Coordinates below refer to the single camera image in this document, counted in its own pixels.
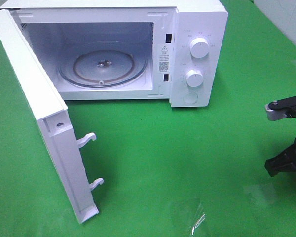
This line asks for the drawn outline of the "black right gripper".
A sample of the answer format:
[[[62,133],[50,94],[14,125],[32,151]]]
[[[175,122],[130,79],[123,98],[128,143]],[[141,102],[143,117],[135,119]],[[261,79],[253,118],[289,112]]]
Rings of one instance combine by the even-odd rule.
[[[296,172],[296,138],[294,148],[286,148],[275,157],[265,162],[265,169],[271,177],[281,172]]]

